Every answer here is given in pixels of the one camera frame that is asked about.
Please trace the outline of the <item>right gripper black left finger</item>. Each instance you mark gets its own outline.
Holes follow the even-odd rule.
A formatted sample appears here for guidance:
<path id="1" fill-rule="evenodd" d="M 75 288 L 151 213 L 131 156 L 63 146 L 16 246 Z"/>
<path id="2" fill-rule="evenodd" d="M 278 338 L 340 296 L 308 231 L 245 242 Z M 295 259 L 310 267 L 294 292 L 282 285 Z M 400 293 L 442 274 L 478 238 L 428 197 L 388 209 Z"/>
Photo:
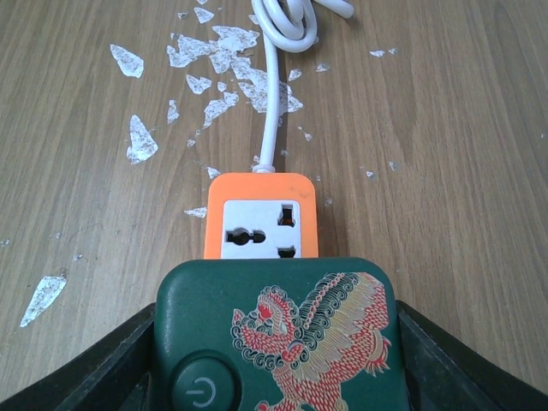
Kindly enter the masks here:
<path id="1" fill-rule="evenodd" d="M 137 312 L 68 364 L 1 402 L 2 410 L 145 410 L 155 307 Z"/>

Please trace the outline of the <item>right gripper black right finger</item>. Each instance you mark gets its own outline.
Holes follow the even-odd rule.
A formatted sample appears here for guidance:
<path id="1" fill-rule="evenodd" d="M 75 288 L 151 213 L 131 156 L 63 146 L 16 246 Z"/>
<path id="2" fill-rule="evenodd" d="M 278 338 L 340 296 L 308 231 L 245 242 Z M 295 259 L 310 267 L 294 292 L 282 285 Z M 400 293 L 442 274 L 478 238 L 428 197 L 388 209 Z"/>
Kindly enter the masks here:
<path id="1" fill-rule="evenodd" d="M 397 315 L 411 409 L 529 410 L 531 386 L 403 301 Z"/>

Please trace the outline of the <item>green dragon cube plug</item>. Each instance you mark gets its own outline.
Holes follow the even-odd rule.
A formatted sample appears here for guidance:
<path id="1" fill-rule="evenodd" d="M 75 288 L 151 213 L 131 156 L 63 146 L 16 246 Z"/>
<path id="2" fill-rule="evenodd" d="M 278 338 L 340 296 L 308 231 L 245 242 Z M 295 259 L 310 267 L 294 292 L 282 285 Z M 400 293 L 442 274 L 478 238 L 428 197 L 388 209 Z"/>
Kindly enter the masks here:
<path id="1" fill-rule="evenodd" d="M 162 281 L 152 410 L 407 410 L 394 291 L 360 258 L 201 259 Z"/>

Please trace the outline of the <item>orange power strip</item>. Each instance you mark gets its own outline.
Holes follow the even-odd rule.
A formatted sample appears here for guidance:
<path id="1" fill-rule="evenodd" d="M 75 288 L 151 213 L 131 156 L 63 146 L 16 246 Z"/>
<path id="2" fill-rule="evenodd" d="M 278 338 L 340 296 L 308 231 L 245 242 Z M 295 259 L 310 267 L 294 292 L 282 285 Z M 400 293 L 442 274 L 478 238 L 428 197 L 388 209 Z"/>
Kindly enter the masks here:
<path id="1" fill-rule="evenodd" d="M 225 173 L 208 193 L 205 259 L 319 256 L 315 187 L 296 173 Z"/>

